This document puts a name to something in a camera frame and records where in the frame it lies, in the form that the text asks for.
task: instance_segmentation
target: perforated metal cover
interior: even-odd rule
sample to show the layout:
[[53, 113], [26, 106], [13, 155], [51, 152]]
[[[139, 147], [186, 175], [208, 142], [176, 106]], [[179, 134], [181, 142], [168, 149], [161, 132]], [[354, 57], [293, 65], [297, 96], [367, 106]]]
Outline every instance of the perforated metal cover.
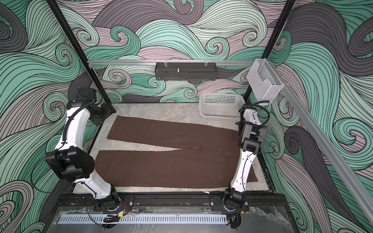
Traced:
[[[90, 214], [91, 218], [105, 224], [105, 215]], [[92, 224], [88, 214], [63, 214], [58, 224]], [[126, 215], [120, 219], [119, 224], [227, 224], [226, 215], [223, 214], [137, 214]]]

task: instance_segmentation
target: black cable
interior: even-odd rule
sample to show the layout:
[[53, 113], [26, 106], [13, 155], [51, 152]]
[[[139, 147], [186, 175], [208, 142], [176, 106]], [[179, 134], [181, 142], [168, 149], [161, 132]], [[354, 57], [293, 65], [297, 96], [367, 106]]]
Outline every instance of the black cable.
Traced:
[[116, 222], [119, 222], [119, 220], [121, 219], [120, 216], [118, 215], [114, 215], [114, 214], [108, 214], [105, 218], [104, 218], [104, 223], [116, 223]]
[[257, 107], [261, 108], [262, 110], [266, 111], [266, 113], [267, 113], [268, 116], [267, 116], [266, 121], [265, 121], [264, 123], [262, 123], [262, 125], [265, 125], [265, 124], [269, 121], [269, 117], [270, 117], [270, 113], [269, 113], [269, 111], [268, 111], [266, 108], [263, 108], [263, 107], [260, 106], [260, 105], [253, 104], [252, 106], [257, 106]]
[[261, 103], [268, 103], [269, 104], [269, 101], [268, 100], [263, 100], [263, 101], [258, 101], [254, 104], [249, 104], [249, 105], [256, 105], [256, 104], [261, 104]]
[[98, 224], [97, 222], [95, 222], [95, 221], [91, 218], [91, 216], [90, 216], [90, 212], [89, 212], [89, 210], [88, 210], [88, 206], [85, 206], [85, 207], [87, 208], [87, 214], [88, 214], [88, 217], [91, 219], [92, 222], [94, 222], [97, 226], [102, 227], [104, 230], [108, 229], [107, 227], [104, 227], [103, 225]]
[[[272, 151], [272, 152], [256, 152], [254, 154], [271, 154], [271, 153], [274, 153], [275, 151]], [[242, 187], [244, 188], [244, 192], [246, 192], [246, 189], [245, 189], [245, 186], [244, 186], [244, 171], [245, 171], [245, 166], [246, 166], [246, 162], [249, 160], [249, 158], [246, 159], [245, 163], [244, 163], [244, 169], [242, 170], [242, 176], [241, 176], [241, 181], [242, 181]]]
[[85, 182], [81, 181], [80, 182], [81, 185], [85, 185], [87, 188], [89, 188], [93, 193], [94, 193], [94, 199], [96, 198], [96, 195], [97, 195], [97, 192], [95, 192], [93, 189], [91, 189]]
[[246, 190], [245, 190], [245, 186], [244, 186], [244, 171], [245, 171], [246, 162], [247, 162], [248, 160], [249, 160], [249, 158], [247, 158], [246, 161], [245, 161], [244, 168], [242, 169], [242, 176], [241, 176], [242, 187], [244, 188], [244, 192], [246, 192]]
[[68, 137], [68, 128], [74, 117], [83, 109], [85, 109], [87, 106], [90, 104], [93, 104], [95, 100], [91, 100], [90, 102], [84, 104], [80, 108], [78, 108], [71, 116], [69, 116], [69, 119], [66, 121], [65, 127], [63, 128], [63, 133], [62, 133], [62, 141], [66, 143], [67, 137]]
[[37, 166], [37, 165], [40, 163], [40, 161], [43, 160], [43, 159], [44, 159], [44, 157], [42, 157], [41, 159], [39, 159], [39, 161], [37, 161], [37, 162], [35, 163], [35, 165], [34, 165], [32, 171], [31, 171], [31, 174], [30, 174], [30, 183], [31, 183], [31, 185], [33, 186], [33, 188], [35, 188], [37, 191], [42, 192], [42, 193], [56, 193], [56, 192], [60, 192], [60, 191], [66, 190], [66, 189], [59, 189], [59, 190], [57, 190], [57, 191], [47, 192], [47, 191], [43, 191], [43, 190], [38, 189], [38, 188], [34, 185], [34, 182], [33, 182], [33, 180], [32, 180], [32, 174], [34, 173], [34, 170], [35, 170], [36, 166]]

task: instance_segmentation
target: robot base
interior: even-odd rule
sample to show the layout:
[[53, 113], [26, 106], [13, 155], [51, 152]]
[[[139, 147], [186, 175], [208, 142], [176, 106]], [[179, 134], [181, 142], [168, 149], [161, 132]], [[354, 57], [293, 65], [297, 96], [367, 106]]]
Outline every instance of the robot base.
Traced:
[[97, 202], [97, 206], [101, 209], [106, 209], [106, 210], [109, 210], [109, 211], [115, 211], [118, 209], [119, 207], [119, 197], [118, 197], [118, 193], [117, 191], [115, 190], [115, 187], [113, 185], [111, 185], [111, 190], [110, 190], [110, 195], [105, 197], [105, 198], [101, 198], [101, 199], [96, 199], [96, 202]]
[[227, 188], [224, 192], [224, 207], [228, 211], [234, 211], [236, 208], [242, 208], [246, 194], [236, 191], [234, 188]]

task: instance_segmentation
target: black vertical pole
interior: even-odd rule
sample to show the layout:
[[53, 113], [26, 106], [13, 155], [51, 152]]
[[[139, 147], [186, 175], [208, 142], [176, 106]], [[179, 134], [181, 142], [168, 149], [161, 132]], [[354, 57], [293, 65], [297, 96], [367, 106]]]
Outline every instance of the black vertical pole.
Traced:
[[96, 85], [98, 91], [101, 93], [102, 98], [105, 100], [106, 104], [115, 112], [115, 109], [112, 107], [112, 102], [109, 99], [104, 87], [102, 86], [96, 72], [93, 68], [90, 68], [88, 65], [88, 58], [84, 54], [83, 49], [80, 47], [76, 37], [74, 36], [68, 22], [66, 21], [65, 17], [63, 16], [61, 9], [58, 7], [56, 0], [46, 0], [50, 9], [52, 10], [54, 16], [56, 17], [58, 23], [60, 24], [62, 30], [65, 32], [67, 38], [71, 42], [75, 52], [77, 53], [78, 57], [82, 61], [85, 69], [87, 70], [89, 76], [91, 77], [92, 81]]
[[[277, 20], [277, 23], [276, 23], [275, 29], [273, 30], [271, 38], [269, 38], [266, 49], [264, 50], [264, 53], [261, 56], [262, 59], [269, 58], [269, 55], [271, 54], [272, 49], [275, 46], [275, 44], [277, 42], [277, 39], [280, 37], [280, 34], [282, 32], [283, 27], [285, 26], [286, 20], [288, 19], [289, 15], [290, 15], [291, 9], [293, 9], [295, 1], [296, 0], [287, 0], [286, 1], [285, 6], [282, 9], [281, 15]], [[249, 99], [251, 92], [252, 92], [252, 88], [249, 86], [246, 90], [245, 95], [244, 95], [244, 100], [246, 102]]]

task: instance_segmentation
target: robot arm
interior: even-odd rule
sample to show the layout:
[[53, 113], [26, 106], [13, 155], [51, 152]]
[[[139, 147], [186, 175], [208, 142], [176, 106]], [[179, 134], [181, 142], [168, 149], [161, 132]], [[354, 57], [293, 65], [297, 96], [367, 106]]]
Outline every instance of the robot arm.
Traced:
[[256, 157], [256, 153], [263, 146], [267, 132], [267, 128], [259, 120], [257, 110], [249, 107], [244, 105], [241, 109], [240, 158], [230, 187], [225, 190], [225, 207], [230, 211], [242, 208], [251, 164]]
[[119, 203], [115, 188], [105, 182], [94, 169], [93, 158], [84, 152], [83, 136], [88, 119], [100, 125], [115, 110], [106, 104], [95, 104], [95, 89], [82, 88], [79, 95], [81, 98], [68, 102], [63, 134], [55, 150], [44, 159], [60, 179], [81, 185], [93, 195], [100, 206], [113, 210]]

